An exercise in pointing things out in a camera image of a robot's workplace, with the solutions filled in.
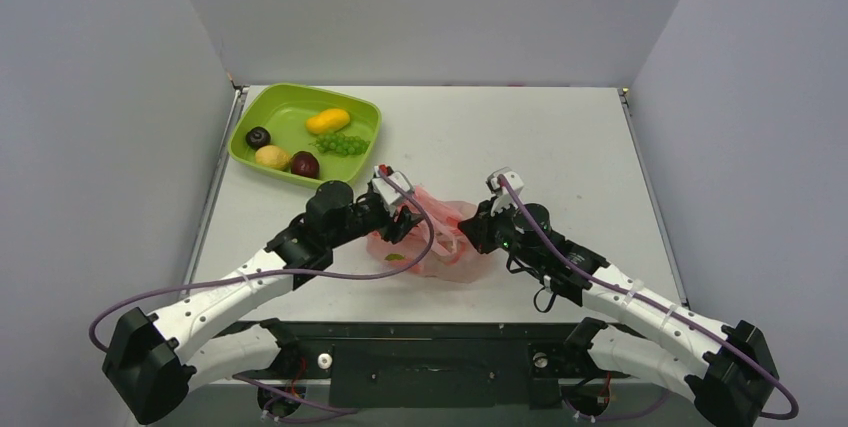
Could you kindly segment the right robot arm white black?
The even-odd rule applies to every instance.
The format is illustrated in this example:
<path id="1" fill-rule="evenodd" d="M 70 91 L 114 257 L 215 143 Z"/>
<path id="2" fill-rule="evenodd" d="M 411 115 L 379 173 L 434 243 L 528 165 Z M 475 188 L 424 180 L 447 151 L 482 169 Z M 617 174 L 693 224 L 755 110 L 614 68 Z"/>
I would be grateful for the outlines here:
<path id="1" fill-rule="evenodd" d="M 714 426 L 751 426 L 762 418 L 778 372 L 760 329 L 701 316 L 645 287 L 600 254 L 553 230 L 537 203 L 493 212 L 491 201 L 458 225 L 481 254 L 497 249 L 507 266 L 543 290 L 616 321 L 590 319 L 564 347 L 578 374 L 617 371 L 693 403 Z"/>

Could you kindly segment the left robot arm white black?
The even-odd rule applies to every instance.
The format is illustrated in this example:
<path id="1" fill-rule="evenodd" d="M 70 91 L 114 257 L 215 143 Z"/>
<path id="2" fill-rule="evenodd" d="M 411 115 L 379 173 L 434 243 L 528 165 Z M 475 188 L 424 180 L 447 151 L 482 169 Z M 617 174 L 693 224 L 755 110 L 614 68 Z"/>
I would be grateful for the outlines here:
<path id="1" fill-rule="evenodd" d="M 148 425 L 170 414 L 187 395 L 246 371 L 291 374 L 298 349 L 268 324 L 238 333 L 225 329 L 264 303 L 315 276 L 332 277 L 333 251 L 371 233 L 399 243 L 419 223 L 435 228 L 399 173 L 378 174 L 360 197 L 342 181 L 320 185 L 303 213 L 251 258 L 220 280 L 190 284 L 189 296 L 150 313 L 123 301 L 102 370 L 135 420 Z"/>

